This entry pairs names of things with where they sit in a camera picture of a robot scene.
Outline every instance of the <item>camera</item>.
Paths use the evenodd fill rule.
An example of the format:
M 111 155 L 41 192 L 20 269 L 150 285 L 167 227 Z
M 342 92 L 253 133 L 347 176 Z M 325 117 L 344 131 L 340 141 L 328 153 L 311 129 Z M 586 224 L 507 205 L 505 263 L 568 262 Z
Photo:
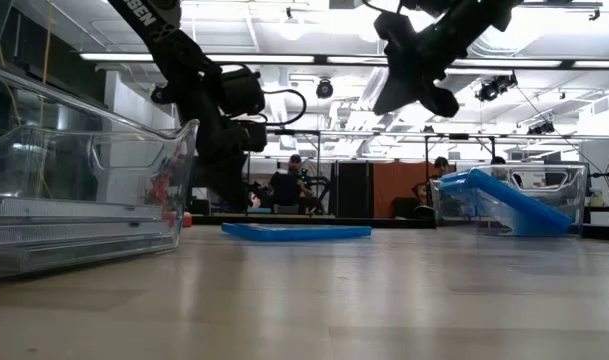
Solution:
M 331 80 L 320 80 L 319 85 L 317 85 L 316 94 L 319 99 L 328 99 L 333 96 L 333 84 L 331 84 Z

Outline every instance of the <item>ceiling light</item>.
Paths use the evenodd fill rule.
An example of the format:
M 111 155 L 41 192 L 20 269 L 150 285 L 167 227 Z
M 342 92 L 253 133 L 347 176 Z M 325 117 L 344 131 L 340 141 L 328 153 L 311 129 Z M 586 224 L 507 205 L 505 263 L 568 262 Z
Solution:
M 308 10 L 310 4 L 300 1 L 222 1 L 222 0 L 183 0 L 182 6 L 238 6 L 245 8 L 267 8 L 285 6 L 291 9 Z
M 330 64 L 338 65 L 386 65 L 384 56 L 329 56 Z
M 561 60 L 528 60 L 528 59 L 461 59 L 455 60 L 456 67 L 502 67 L 502 68 L 555 68 L 562 64 Z
M 574 68 L 609 69 L 609 60 L 604 61 L 576 61 Z
M 82 59 L 88 61 L 104 62 L 152 62 L 151 54 L 127 54 L 127 53 L 82 53 Z
M 284 18 L 278 25 L 279 34 L 286 40 L 299 40 L 304 35 L 304 20 L 299 18 L 296 22 Z
M 275 64 L 312 64 L 315 58 L 308 55 L 206 55 L 215 62 L 228 63 L 275 63 Z
M 513 74 L 511 70 L 493 70 L 493 69 L 446 69 L 448 75 L 492 75 L 492 76 L 510 76 Z
M 153 62 L 151 54 L 134 53 L 82 53 L 82 59 L 97 62 Z M 240 64 L 312 64 L 313 56 L 308 55 L 207 55 L 211 60 L 219 63 Z
M 320 131 L 321 135 L 329 136 L 372 136 L 377 133 L 371 131 Z

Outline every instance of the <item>ceiling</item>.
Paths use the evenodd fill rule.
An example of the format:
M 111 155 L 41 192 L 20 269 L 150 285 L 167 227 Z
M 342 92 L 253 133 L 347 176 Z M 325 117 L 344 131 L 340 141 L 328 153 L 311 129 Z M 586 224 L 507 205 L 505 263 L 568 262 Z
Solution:
M 516 9 L 507 32 L 487 32 L 471 47 L 471 56 L 609 58 L 609 0 L 603 2 L 605 6 L 597 21 L 588 20 L 592 10 Z M 397 1 L 373 3 L 392 9 Z M 146 52 L 142 41 L 103 0 L 53 0 L 53 4 L 54 34 L 79 51 Z M 377 40 L 371 25 L 378 14 L 364 6 L 352 10 L 330 9 L 329 0 L 185 0 L 185 4 L 182 30 L 206 53 L 381 54 L 385 45 Z M 287 20 L 287 5 L 294 9 L 293 20 Z M 15 0 L 15 6 L 46 25 L 48 0 Z M 407 14 L 415 27 L 432 21 L 423 13 L 409 11 Z M 137 83 L 139 88 L 164 82 L 152 64 L 128 66 L 128 70 L 123 66 L 118 69 L 124 79 Z M 258 66 L 253 68 L 263 71 Z M 327 129 L 332 126 L 353 130 L 346 128 L 350 112 L 368 111 L 368 108 L 357 109 L 358 101 L 360 106 L 368 107 L 381 88 L 381 80 L 386 78 L 382 69 L 369 67 L 281 68 L 280 85 L 296 86 L 307 98 L 309 112 L 315 114 L 307 117 L 309 124 L 296 123 L 295 128 L 322 124 Z M 442 84 L 457 94 L 462 107 L 455 118 L 432 116 L 415 104 L 381 122 L 386 129 L 397 131 L 419 131 L 431 124 L 455 128 L 459 124 L 458 129 L 469 132 L 480 129 L 493 132 L 507 125 L 516 128 L 516 124 L 534 118 L 538 115 L 533 108 L 536 107 L 540 112 L 552 112 L 560 124 L 573 124 L 582 108 L 609 93 L 609 71 L 517 71 L 516 75 L 522 92 L 513 89 L 490 103 L 480 103 L 474 97 L 480 83 L 490 76 L 449 75 Z M 332 99 L 317 99 L 315 90 L 319 78 L 331 79 L 335 87 Z M 297 98 L 284 97 L 279 101 L 284 102 L 289 113 L 300 109 Z M 340 111 L 338 115 L 338 108 L 346 108 L 348 112 Z M 365 121 L 360 126 L 375 126 L 378 122 Z

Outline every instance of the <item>light fixture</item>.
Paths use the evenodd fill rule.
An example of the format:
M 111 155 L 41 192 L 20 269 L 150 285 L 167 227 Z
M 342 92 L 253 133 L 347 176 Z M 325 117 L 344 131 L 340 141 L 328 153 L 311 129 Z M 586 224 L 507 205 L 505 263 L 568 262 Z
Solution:
M 228 63 L 275 63 L 275 64 L 312 64 L 314 56 L 307 55 L 208 55 L 215 62 Z
M 540 123 L 537 125 L 531 125 L 528 128 L 528 132 L 526 135 L 546 135 L 552 134 L 555 132 L 555 126 L 553 126 L 552 121 L 545 121 L 544 123 Z
M 320 80 L 317 85 L 317 91 L 315 92 L 318 99 L 329 99 L 333 96 L 333 84 L 330 79 Z
M 465 68 L 555 68 L 562 64 L 561 60 L 530 60 L 530 59 L 460 59 L 453 62 L 455 67 Z
M 373 136 L 377 134 L 372 131 L 320 131 L 320 135 L 328 136 Z
M 602 61 L 591 61 L 591 60 L 582 60 L 576 61 L 573 64 L 574 68 L 592 68 L 592 69 L 606 69 L 609 68 L 609 60 Z
M 291 20 L 284 18 L 278 25 L 279 34 L 286 40 L 296 41 L 304 36 L 305 25 L 302 18 Z
M 82 59 L 97 62 L 153 62 L 151 54 L 137 53 L 82 53 Z M 240 63 L 240 64 L 312 64 L 313 56 L 308 55 L 239 55 L 239 54 L 213 54 L 208 57 L 219 63 Z
M 101 62 L 152 62 L 151 54 L 128 54 L 128 53 L 82 53 L 80 57 L 88 61 Z
M 491 75 L 491 76 L 509 76 L 513 72 L 511 70 L 493 70 L 493 69 L 446 69 L 448 75 Z
M 338 65 L 386 65 L 384 56 L 329 56 L 329 64 Z
M 237 6 L 245 8 L 285 8 L 310 10 L 308 2 L 301 1 L 223 1 L 223 0 L 183 0 L 182 6 Z
M 497 76 L 492 81 L 484 82 L 482 88 L 475 94 L 479 101 L 493 101 L 498 96 L 508 92 L 508 89 L 517 86 L 515 74 Z

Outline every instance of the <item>fluorescent light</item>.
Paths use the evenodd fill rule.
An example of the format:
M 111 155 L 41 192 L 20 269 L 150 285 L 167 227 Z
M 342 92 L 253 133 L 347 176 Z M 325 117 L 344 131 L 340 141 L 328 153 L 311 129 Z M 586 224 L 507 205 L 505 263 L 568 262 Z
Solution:
M 244 8 L 284 8 L 291 7 L 295 10 L 310 9 L 310 4 L 307 2 L 293 1 L 220 1 L 220 0 L 184 0 L 182 6 L 237 6 Z
M 82 59 L 97 62 L 153 62 L 151 54 L 129 53 L 82 53 Z M 207 55 L 211 60 L 221 63 L 275 63 L 275 64 L 312 64 L 313 56 L 308 55 Z
M 371 131 L 321 131 L 320 134 L 330 136 L 373 136 L 376 133 Z
M 585 68 L 596 68 L 605 69 L 609 68 L 609 60 L 606 61 L 576 61 L 573 67 L 585 67 Z
M 206 55 L 209 59 L 215 62 L 229 63 L 297 63 L 297 64 L 312 64 L 315 60 L 313 56 L 301 55 Z
M 354 65 L 386 65 L 384 56 L 329 56 L 329 64 L 354 64 Z
M 459 67 L 505 67 L 505 68 L 555 68 L 561 60 L 528 60 L 528 59 L 461 59 L 455 60 L 453 66 Z
M 88 61 L 107 62 L 152 62 L 151 54 L 125 54 L 125 53 L 82 53 L 82 59 Z
M 511 70 L 493 70 L 493 69 L 446 69 L 449 75 L 494 75 L 494 76 L 510 76 L 513 74 Z
M 413 159 L 413 158 L 394 158 L 394 157 L 366 157 L 366 155 L 370 155 L 370 154 L 364 154 L 363 157 L 356 157 L 356 156 L 351 156 L 351 155 L 347 155 L 347 156 L 320 156 L 320 161 L 393 161 L 393 160 L 420 160 L 420 159 Z M 317 157 L 314 156 L 309 156 L 309 157 L 302 157 L 303 159 L 308 159 L 308 160 L 313 160 L 313 161 L 317 161 Z M 251 159 L 254 160 L 264 160 L 264 159 L 271 159 L 271 160 L 288 160 L 290 159 L 290 156 L 284 156 L 284 155 L 262 155 L 262 154 L 258 154 L 258 155 L 251 155 Z

